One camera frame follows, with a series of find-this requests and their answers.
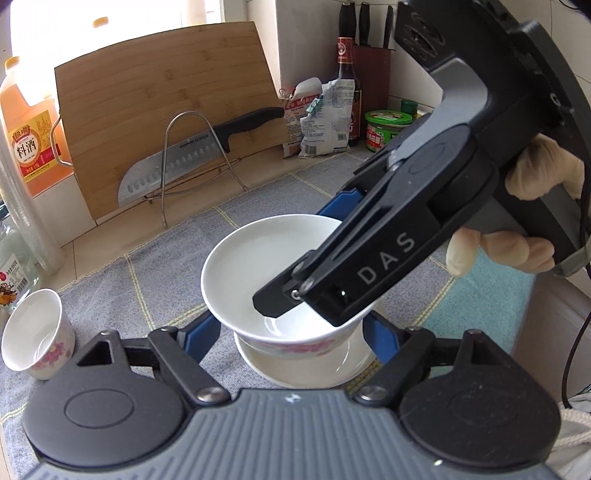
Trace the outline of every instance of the bowl with floral pattern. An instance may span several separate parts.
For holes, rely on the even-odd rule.
[[[2,335],[2,359],[14,371],[49,380],[74,353],[74,327],[60,296],[37,290],[12,312]]]
[[[334,327],[306,303],[278,318],[265,317],[254,307],[252,296],[306,252],[317,249],[340,223],[320,215],[279,215],[230,233],[203,266],[201,290],[210,312],[245,344],[267,355],[310,358],[337,348],[374,304]]]

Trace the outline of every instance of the soy sauce bottle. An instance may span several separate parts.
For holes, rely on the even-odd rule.
[[[339,67],[337,73],[331,79],[355,80],[355,95],[353,97],[351,123],[349,126],[349,146],[351,147],[357,145],[361,135],[361,82],[357,78],[357,75],[355,75],[355,68],[353,67],[353,44],[354,40],[352,38],[339,37]]]

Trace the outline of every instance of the orange liquid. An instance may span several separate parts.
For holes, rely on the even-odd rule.
[[[4,117],[7,132],[29,123],[36,115],[49,111],[51,124],[57,120],[56,101],[53,98],[45,99],[33,106],[30,106],[23,97],[18,85],[3,85],[0,89],[0,109]],[[66,144],[66,135],[61,123],[54,131],[56,145],[60,152],[60,158],[70,161],[70,151]],[[27,181],[27,187],[32,196],[39,195],[56,183],[70,176],[74,170],[71,167],[64,167],[56,164],[40,173],[38,176]]]

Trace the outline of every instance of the bamboo cutting board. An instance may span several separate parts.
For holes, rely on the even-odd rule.
[[[168,123],[194,110],[212,125],[279,106],[253,22],[171,30],[127,40],[56,68],[60,115],[92,217],[116,210],[125,172],[162,150]],[[179,120],[169,145],[207,125]],[[283,119],[230,137],[230,160],[288,138]]]

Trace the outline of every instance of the human hand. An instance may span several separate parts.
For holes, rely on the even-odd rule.
[[[517,159],[505,179],[509,194],[519,200],[535,200],[562,184],[574,199],[581,197],[584,165],[555,140],[537,135]],[[447,247],[446,265],[454,277],[466,275],[474,265],[478,247],[501,265],[526,273],[554,267],[554,246],[545,238],[523,237],[515,232],[480,233],[467,227],[457,230]]]

